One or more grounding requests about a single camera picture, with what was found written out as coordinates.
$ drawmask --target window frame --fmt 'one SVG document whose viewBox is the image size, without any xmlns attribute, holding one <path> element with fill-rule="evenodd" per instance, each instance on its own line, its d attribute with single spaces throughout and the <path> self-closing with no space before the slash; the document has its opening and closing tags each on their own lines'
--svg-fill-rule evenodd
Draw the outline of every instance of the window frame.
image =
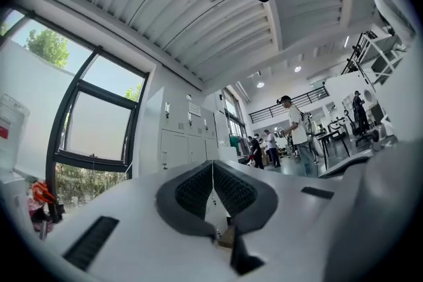
<svg viewBox="0 0 423 282">
<path fill-rule="evenodd" d="M 247 137 L 247 129 L 245 128 L 245 123 L 243 121 L 243 116 L 241 113 L 241 106 L 239 104 L 239 101 L 233 96 L 233 94 L 227 89 L 224 88 L 222 90 L 222 95 L 223 95 L 223 103 L 224 103 L 224 108 L 225 108 L 225 115 L 226 115 L 226 120 L 227 120 L 227 125 L 229 128 L 229 132 L 231 135 L 235 135 L 235 136 L 239 136 L 237 134 L 235 134 L 232 130 L 232 125 L 231 122 L 237 124 L 239 126 L 239 129 L 241 130 L 241 137 Z M 227 105 L 226 105 L 226 98 L 227 96 L 230 97 L 230 99 L 233 102 L 233 105 L 235 107 L 235 110 L 237 112 L 238 116 L 233 115 L 228 109 L 227 109 Z"/>
<path fill-rule="evenodd" d="M 135 139 L 135 129 L 137 127 L 137 121 L 139 116 L 139 109 L 141 106 L 141 101 L 145 92 L 146 83 L 148 81 L 149 73 L 140 71 L 129 63 L 119 59 L 115 55 L 107 52 L 102 48 L 102 46 L 94 45 L 85 39 L 71 33 L 70 31 L 60 27 L 59 25 L 37 15 L 34 11 L 29 11 L 20 5 L 11 4 L 9 9 L 4 11 L 1 15 L 1 19 L 7 17 L 9 11 L 16 10 L 22 13 L 24 16 L 18 20 L 12 27 L 8 29 L 5 35 L 0 37 L 0 48 L 1 46 L 12 36 L 20 30 L 29 20 L 35 20 L 40 24 L 44 25 L 46 28 L 61 34 L 63 37 L 74 41 L 77 44 L 82 45 L 83 47 L 92 51 L 91 55 L 84 61 L 82 66 L 76 72 L 74 78 L 69 84 L 65 94 L 59 104 L 58 110 L 56 112 L 53 125 L 50 131 L 50 137 L 48 140 L 47 154 L 46 154 L 46 183 L 49 189 L 49 192 L 53 196 L 57 196 L 56 193 L 56 163 L 68 164 L 70 166 L 85 168 L 89 170 L 99 170 L 103 172 L 125 172 L 127 178 L 132 178 L 132 169 L 131 164 L 134 154 L 134 139 Z M 137 102 L 130 99 L 124 98 L 118 94 L 114 94 L 100 88 L 96 85 L 88 83 L 83 80 L 83 77 L 95 62 L 96 58 L 104 57 L 105 59 L 115 63 L 116 65 L 123 67 L 127 71 L 130 71 L 136 75 L 139 75 L 143 78 L 143 85 L 139 98 Z M 69 113 L 68 123 L 71 120 L 71 114 L 73 107 L 75 106 L 75 101 L 78 97 L 79 92 L 85 92 L 95 98 L 110 102 L 117 106 L 121 106 L 131 110 L 130 118 L 128 119 L 127 128 L 125 131 L 124 142 L 122 145 L 122 160 L 111 160 L 111 159 L 102 159 L 96 157 L 88 157 L 85 155 L 79 155 L 69 151 L 60 149 L 61 143 L 61 134 L 63 127 L 65 125 L 67 114 Z M 66 144 L 66 135 L 69 131 L 69 128 L 65 131 L 65 144 Z M 54 220 L 57 220 L 56 215 L 56 206 L 49 204 L 50 215 Z"/>
</svg>

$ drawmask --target red object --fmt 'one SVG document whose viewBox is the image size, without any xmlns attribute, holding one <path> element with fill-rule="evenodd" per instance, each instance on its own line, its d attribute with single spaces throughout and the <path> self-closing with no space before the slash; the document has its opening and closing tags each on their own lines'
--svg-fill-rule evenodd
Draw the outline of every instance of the red object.
<svg viewBox="0 0 423 282">
<path fill-rule="evenodd" d="M 0 127 L 0 137 L 7 139 L 9 137 L 9 130 L 4 127 Z"/>
<path fill-rule="evenodd" d="M 48 192 L 45 182 L 36 182 L 32 185 L 32 196 L 37 202 L 55 203 L 55 197 Z"/>
</svg>

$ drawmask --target white cabinet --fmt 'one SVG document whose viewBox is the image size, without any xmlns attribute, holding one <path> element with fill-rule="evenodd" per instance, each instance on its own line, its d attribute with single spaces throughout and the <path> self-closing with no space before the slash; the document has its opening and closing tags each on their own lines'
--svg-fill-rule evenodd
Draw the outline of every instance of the white cabinet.
<svg viewBox="0 0 423 282">
<path fill-rule="evenodd" d="M 215 139 L 205 139 L 206 140 L 206 154 L 208 160 L 218 160 L 219 151 L 217 150 L 217 141 Z"/>
<path fill-rule="evenodd" d="M 203 119 L 201 117 L 191 114 L 191 125 L 189 122 L 186 124 L 185 133 L 202 137 L 204 132 L 204 122 L 202 124 L 202 121 Z"/>
<path fill-rule="evenodd" d="M 161 108 L 161 128 L 186 133 L 188 127 L 188 105 L 177 97 L 165 93 Z"/>
<path fill-rule="evenodd" d="M 202 126 L 203 126 L 203 136 L 209 139 L 216 140 L 216 124 L 214 122 L 214 114 L 208 110 L 202 111 Z"/>
<path fill-rule="evenodd" d="M 159 168 L 168 169 L 188 163 L 188 143 L 186 136 L 171 131 L 161 132 L 161 152 Z"/>
<path fill-rule="evenodd" d="M 206 142 L 202 137 L 189 135 L 188 137 L 189 162 L 204 162 L 207 160 Z"/>
</svg>

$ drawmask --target backpack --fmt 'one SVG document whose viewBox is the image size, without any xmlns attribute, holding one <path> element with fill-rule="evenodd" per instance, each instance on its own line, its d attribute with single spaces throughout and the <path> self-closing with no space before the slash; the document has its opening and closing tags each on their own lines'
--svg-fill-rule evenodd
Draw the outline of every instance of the backpack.
<svg viewBox="0 0 423 282">
<path fill-rule="evenodd" d="M 299 123 L 304 127 L 305 134 L 307 135 L 313 134 L 313 129 L 311 128 L 310 113 L 308 112 L 303 113 L 301 110 L 299 110 L 297 106 L 295 107 L 298 109 L 301 115 L 301 119 Z"/>
</svg>

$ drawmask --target window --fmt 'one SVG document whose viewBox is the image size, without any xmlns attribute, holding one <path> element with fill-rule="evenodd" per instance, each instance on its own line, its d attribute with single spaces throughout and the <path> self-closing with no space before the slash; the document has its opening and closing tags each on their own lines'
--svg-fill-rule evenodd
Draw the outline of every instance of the window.
<svg viewBox="0 0 423 282">
<path fill-rule="evenodd" d="M 11 36 L 11 41 L 72 75 L 93 52 L 32 19 Z"/>
<path fill-rule="evenodd" d="M 0 39 L 0 96 L 7 92 L 30 110 L 17 170 L 45 177 L 69 212 L 132 175 L 147 74 L 33 12 L 31 18 L 22 13 L 9 11 Z"/>
<path fill-rule="evenodd" d="M 240 118 L 237 109 L 237 99 L 235 99 L 228 90 L 225 89 L 223 90 L 223 92 L 225 93 L 225 103 L 227 110 L 229 111 L 229 113 L 233 114 L 237 118 Z"/>
<path fill-rule="evenodd" d="M 137 102 L 144 79 L 105 57 L 99 56 L 87 71 L 84 80 Z"/>
<path fill-rule="evenodd" d="M 125 173 L 84 169 L 56 163 L 56 195 L 67 214 L 126 179 Z"/>
<path fill-rule="evenodd" d="M 12 25 L 22 16 L 20 12 L 11 11 L 5 22 Z M 60 102 L 75 73 L 93 51 L 52 29 L 50 31 L 64 43 L 60 49 L 51 46 L 56 44 L 56 40 L 49 43 L 47 39 L 41 39 L 29 50 L 25 44 L 30 38 L 30 31 L 35 29 L 39 33 L 48 27 L 32 19 L 25 18 L 21 23 L 24 21 L 26 23 L 18 25 L 20 28 L 17 30 L 16 25 L 11 26 L 6 38 L 1 41 L 0 96 L 7 93 L 30 111 L 20 142 L 16 169 L 44 178 L 50 132 Z M 67 63 L 52 66 L 51 60 L 60 59 L 54 57 L 59 55 L 58 50 L 67 55 Z"/>
<path fill-rule="evenodd" d="M 122 160 L 131 110 L 79 93 L 68 122 L 67 151 Z"/>
<path fill-rule="evenodd" d="M 4 36 L 24 15 L 16 10 L 10 10 L 0 26 L 0 36 Z"/>
<path fill-rule="evenodd" d="M 225 98 L 225 113 L 230 133 L 239 137 L 247 137 L 238 100 L 226 88 L 223 89 L 223 96 Z"/>
</svg>

